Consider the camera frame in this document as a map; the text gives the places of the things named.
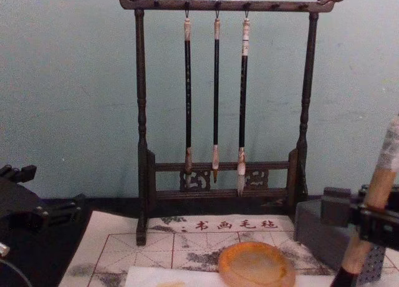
black mount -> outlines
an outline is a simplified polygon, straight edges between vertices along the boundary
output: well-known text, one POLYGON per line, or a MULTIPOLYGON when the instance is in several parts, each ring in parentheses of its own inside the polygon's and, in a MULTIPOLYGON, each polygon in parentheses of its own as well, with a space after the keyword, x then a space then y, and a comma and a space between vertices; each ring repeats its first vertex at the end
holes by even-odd
POLYGON ((32 208, 22 204, 24 201, 20 201, 19 197, 36 198, 37 196, 18 183, 33 180, 36 169, 34 165, 22 167, 21 170, 11 165, 0 168, 0 202, 8 203, 0 209, 0 218, 8 217, 10 228, 26 228, 32 231, 77 222, 85 200, 83 194, 61 205, 46 205, 37 201, 40 205, 32 208))
POLYGON ((321 222, 325 225, 358 227, 360 239, 399 250, 399 185, 394 185, 384 210, 363 204, 368 185, 356 197, 349 189, 326 187, 322 197, 321 222))

wooden post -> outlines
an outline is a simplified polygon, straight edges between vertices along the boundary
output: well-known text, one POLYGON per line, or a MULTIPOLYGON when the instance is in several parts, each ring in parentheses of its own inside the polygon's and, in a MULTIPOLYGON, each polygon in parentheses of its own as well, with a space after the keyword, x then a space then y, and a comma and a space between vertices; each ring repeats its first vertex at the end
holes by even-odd
POLYGON ((144 51, 144 11, 135 10, 136 17, 136 77, 138 104, 138 197, 140 199, 140 216, 138 218, 136 243, 145 245, 148 220, 147 194, 147 131, 145 115, 145 51, 144 51))
POLYGON ((147 211, 156 207, 156 170, 155 154, 147 150, 147 211))
POLYGON ((287 204, 290 213, 295 213, 295 190, 297 175, 298 150, 295 148, 289 152, 288 171, 287 171, 287 204))
POLYGON ((309 14, 309 34, 307 37, 307 49, 306 49, 306 62, 305 62, 305 74, 304 84, 302 89, 302 111, 300 113, 300 126, 299 126, 299 138, 297 141, 298 150, 298 161, 297 161, 297 188, 295 194, 295 203, 300 200, 301 197, 307 195, 306 185, 306 155, 307 155, 307 121, 309 119, 309 105, 310 95, 312 93, 312 78, 313 78, 313 65, 314 65, 314 52, 316 45, 316 29, 317 20, 319 13, 311 12, 309 14))

brush tip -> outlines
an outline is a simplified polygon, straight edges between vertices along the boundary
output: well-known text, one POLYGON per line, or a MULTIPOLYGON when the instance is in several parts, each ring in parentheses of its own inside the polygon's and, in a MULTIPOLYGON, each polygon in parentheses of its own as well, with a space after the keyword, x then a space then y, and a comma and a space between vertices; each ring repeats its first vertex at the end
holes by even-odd
POLYGON ((186 188, 190 188, 190 183, 191 183, 191 174, 187 173, 186 174, 186 188))
POLYGON ((213 170, 213 183, 218 181, 218 170, 213 170))
POLYGON ((239 197, 243 195, 244 187, 245 187, 245 177, 243 175, 239 175, 237 179, 237 192, 239 197))

carved wooden panel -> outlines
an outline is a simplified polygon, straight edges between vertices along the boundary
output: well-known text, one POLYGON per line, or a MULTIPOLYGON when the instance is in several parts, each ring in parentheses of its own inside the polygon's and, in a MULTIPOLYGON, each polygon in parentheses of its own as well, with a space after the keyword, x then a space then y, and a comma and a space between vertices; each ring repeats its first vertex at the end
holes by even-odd
POLYGON ((182 192, 200 192, 211 189, 211 171, 197 170, 191 173, 190 187, 186 187, 185 173, 180 172, 180 190, 182 192))
POLYGON ((255 170, 245 174, 245 190, 267 189, 269 170, 255 170))
POLYGON ((268 200, 265 204, 262 204, 263 207, 283 207, 287 203, 286 198, 277 198, 273 200, 268 200))

gray block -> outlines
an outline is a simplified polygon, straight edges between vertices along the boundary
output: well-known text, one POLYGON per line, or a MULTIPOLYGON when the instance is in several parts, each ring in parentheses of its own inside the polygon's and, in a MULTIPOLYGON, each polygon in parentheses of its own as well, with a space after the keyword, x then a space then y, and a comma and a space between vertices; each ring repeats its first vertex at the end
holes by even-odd
POLYGON ((335 198, 350 198, 349 188, 325 187, 324 195, 335 198))
POLYGON ((347 227, 350 217, 350 199, 323 196, 321 222, 330 226, 347 227))
MULTIPOLYGON (((353 225, 348 228, 323 225, 320 222, 321 201, 298 203, 294 240, 302 243, 321 262, 338 271, 347 249, 353 225)), ((359 275, 358 285, 379 280, 385 248, 374 246, 359 275)))

